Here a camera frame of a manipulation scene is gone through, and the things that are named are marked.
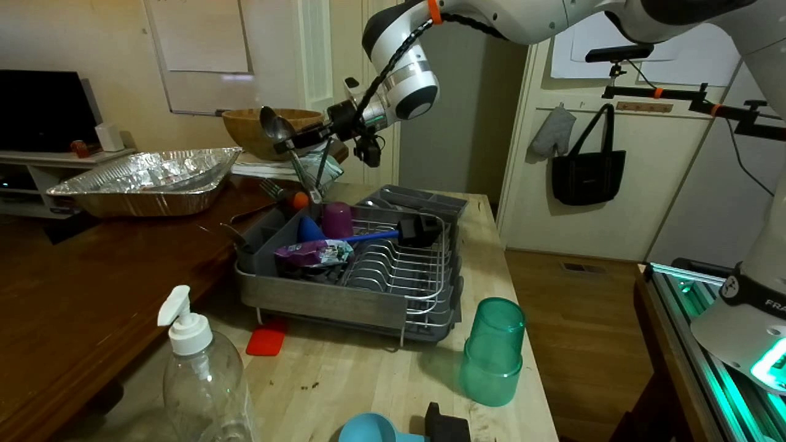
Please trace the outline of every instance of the plastic bottle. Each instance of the plastic bottle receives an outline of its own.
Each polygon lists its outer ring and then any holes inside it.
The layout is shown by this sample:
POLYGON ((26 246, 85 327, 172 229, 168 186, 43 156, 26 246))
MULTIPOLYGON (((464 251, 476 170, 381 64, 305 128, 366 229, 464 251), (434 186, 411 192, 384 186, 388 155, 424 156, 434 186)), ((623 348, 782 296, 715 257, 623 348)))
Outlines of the plastic bottle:
POLYGON ((157 312, 169 327, 172 355, 165 369, 165 408, 192 440, 255 440, 248 419, 244 361, 233 343, 190 309, 190 284, 178 284, 157 312))

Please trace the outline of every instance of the television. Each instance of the television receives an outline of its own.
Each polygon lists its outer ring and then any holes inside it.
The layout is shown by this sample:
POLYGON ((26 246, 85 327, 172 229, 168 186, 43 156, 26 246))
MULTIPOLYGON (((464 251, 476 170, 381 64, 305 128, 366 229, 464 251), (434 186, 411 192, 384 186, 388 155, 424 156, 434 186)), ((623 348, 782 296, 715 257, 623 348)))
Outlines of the television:
POLYGON ((70 152, 96 137, 96 116, 76 72, 0 68, 0 150, 70 152))

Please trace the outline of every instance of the purple cup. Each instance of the purple cup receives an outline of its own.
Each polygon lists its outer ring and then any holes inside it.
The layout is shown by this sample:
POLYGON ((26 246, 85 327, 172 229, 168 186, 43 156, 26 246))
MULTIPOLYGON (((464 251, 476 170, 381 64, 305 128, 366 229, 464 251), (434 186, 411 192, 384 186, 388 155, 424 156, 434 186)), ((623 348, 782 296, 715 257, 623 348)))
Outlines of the purple cup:
POLYGON ((332 201, 323 208, 323 230, 327 237, 349 237, 351 230, 351 206, 332 201))

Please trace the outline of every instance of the bottle cap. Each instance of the bottle cap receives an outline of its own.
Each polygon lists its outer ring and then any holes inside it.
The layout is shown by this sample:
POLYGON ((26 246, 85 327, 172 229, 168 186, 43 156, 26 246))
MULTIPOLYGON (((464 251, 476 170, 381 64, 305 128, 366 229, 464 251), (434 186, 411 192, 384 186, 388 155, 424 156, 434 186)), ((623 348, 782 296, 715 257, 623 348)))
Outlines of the bottle cap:
POLYGON ((190 291, 190 284, 178 284, 157 309, 157 327, 169 327, 169 343, 178 355, 194 355, 214 341, 210 320, 192 312, 190 291))

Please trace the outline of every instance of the white wall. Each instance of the white wall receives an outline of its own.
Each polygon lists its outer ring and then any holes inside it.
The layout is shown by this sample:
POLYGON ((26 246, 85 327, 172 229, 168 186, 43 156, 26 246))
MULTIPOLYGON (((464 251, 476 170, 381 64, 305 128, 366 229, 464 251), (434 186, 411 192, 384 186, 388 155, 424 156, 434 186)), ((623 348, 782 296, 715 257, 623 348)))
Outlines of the white wall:
MULTIPOLYGON (((361 29, 373 0, 332 0, 336 97, 346 74, 364 75, 361 29)), ((151 41, 144 0, 0 2, 0 64, 76 67, 93 83, 104 120, 129 129, 141 150, 231 144, 220 117, 172 116, 151 41)), ((399 176, 399 139, 381 170, 346 163, 344 181, 387 185, 399 176)))
MULTIPOLYGON (((677 104, 672 116, 618 112, 614 147, 628 150, 623 192, 603 206, 564 206, 550 197, 549 163, 529 160, 526 150, 546 116, 565 104, 578 116, 572 139, 605 104, 607 82, 554 82, 550 41, 529 51, 499 229, 508 249, 642 260, 702 142, 709 117, 677 104)), ((598 129, 588 152, 601 147, 598 129)))

